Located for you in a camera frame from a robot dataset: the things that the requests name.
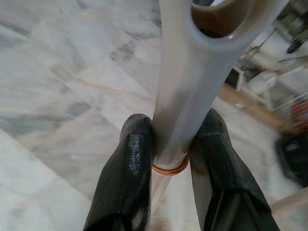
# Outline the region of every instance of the red object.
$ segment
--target red object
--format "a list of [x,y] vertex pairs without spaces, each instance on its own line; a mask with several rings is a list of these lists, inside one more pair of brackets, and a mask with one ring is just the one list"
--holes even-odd
[[293,104],[291,113],[295,126],[302,131],[308,131],[308,102]]

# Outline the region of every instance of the orange rubber ring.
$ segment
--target orange rubber ring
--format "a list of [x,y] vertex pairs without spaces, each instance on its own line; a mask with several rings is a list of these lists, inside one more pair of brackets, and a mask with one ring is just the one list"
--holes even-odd
[[188,163],[189,163],[189,154],[187,153],[181,165],[174,169],[169,169],[169,170],[162,169],[160,167],[157,167],[156,165],[153,165],[152,169],[164,176],[174,176],[182,172],[187,167]]

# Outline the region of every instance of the black bag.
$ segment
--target black bag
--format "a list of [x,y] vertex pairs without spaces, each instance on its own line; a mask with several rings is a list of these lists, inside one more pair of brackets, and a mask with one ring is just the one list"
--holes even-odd
[[277,142],[277,153],[286,177],[308,186],[308,132]]

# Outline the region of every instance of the marble floor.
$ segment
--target marble floor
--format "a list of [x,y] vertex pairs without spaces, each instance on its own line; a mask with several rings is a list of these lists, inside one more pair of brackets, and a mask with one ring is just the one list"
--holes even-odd
[[[0,0],[1,230],[82,230],[125,119],[153,115],[160,25],[156,0]],[[299,190],[279,168],[279,134],[220,99],[213,107],[270,202]],[[304,215],[277,220],[305,230]],[[189,170],[156,216],[200,230]]]

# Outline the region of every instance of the metal tube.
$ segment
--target metal tube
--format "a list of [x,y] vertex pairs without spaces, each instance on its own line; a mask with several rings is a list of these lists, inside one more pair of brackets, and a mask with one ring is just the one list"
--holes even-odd
[[[247,45],[272,22],[287,0],[229,0],[218,6],[160,0],[162,64],[153,126],[154,164],[178,167],[212,101]],[[222,38],[201,31],[216,30]]]

